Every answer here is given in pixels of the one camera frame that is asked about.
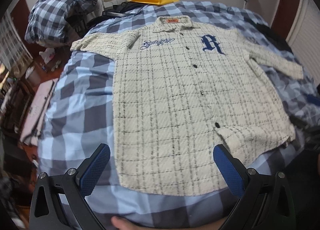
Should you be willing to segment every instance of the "human hand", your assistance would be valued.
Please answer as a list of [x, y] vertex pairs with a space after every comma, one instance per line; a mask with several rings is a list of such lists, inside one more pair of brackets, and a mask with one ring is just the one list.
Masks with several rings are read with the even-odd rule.
[[143, 230], [147, 229], [146, 227], [136, 226], [135, 224], [131, 223], [129, 220], [125, 218], [119, 217], [112, 217], [111, 223], [114, 227], [118, 228], [119, 230]]

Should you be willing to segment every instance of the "cream textured shirt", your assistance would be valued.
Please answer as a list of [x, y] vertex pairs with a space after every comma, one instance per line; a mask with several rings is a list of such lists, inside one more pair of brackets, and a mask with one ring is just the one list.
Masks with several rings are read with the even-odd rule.
[[302, 67], [248, 42], [236, 29], [159, 17], [120, 34], [88, 35], [72, 50], [116, 61], [114, 155], [120, 184], [155, 194], [200, 195], [226, 186], [216, 144], [250, 165], [295, 139], [272, 83], [258, 64], [295, 79]]

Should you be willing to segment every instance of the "crumpled blanket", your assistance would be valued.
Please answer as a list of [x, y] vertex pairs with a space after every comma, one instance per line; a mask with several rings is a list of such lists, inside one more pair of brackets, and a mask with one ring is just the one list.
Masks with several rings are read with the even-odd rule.
[[55, 46], [68, 44], [71, 26], [66, 19], [73, 14], [92, 12], [97, 2], [98, 0], [38, 0], [29, 15], [25, 41], [43, 46], [48, 41]]

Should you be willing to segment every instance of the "wooden furniture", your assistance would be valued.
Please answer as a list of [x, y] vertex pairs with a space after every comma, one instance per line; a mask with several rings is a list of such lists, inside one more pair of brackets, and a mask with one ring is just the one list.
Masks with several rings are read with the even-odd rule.
[[25, 150], [19, 148], [18, 141], [0, 132], [0, 168], [7, 174], [30, 179], [32, 162]]
[[0, 128], [5, 135], [19, 139], [33, 96], [34, 92], [20, 80], [8, 90], [0, 109]]

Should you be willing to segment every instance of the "shirt sleeve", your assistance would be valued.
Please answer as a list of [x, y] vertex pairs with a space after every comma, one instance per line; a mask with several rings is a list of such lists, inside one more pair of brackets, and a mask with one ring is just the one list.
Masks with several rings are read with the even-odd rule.
[[138, 36], [139, 31], [134, 30], [119, 34], [95, 33], [74, 41], [70, 50], [92, 52], [117, 60], [119, 55], [128, 51]]
[[250, 52], [250, 58], [255, 59], [258, 64], [274, 67], [276, 70], [292, 77], [293, 79], [303, 79], [303, 69], [301, 65], [286, 60], [264, 46], [249, 42], [244, 37], [243, 43], [245, 45], [245, 49]]

